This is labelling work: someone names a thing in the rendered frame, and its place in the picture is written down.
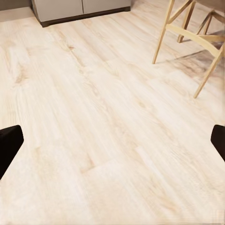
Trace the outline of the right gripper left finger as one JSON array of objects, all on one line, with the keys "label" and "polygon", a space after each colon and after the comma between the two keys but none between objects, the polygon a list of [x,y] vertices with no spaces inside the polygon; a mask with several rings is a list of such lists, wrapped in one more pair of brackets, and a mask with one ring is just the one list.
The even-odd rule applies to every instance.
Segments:
[{"label": "right gripper left finger", "polygon": [[0,130],[0,180],[24,142],[20,125]]}]

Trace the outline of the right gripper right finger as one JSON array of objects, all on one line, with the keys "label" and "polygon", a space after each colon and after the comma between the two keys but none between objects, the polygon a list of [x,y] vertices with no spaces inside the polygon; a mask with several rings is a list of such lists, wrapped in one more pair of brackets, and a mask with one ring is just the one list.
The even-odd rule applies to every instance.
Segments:
[{"label": "right gripper right finger", "polygon": [[210,140],[225,161],[225,126],[216,124],[212,130]]}]

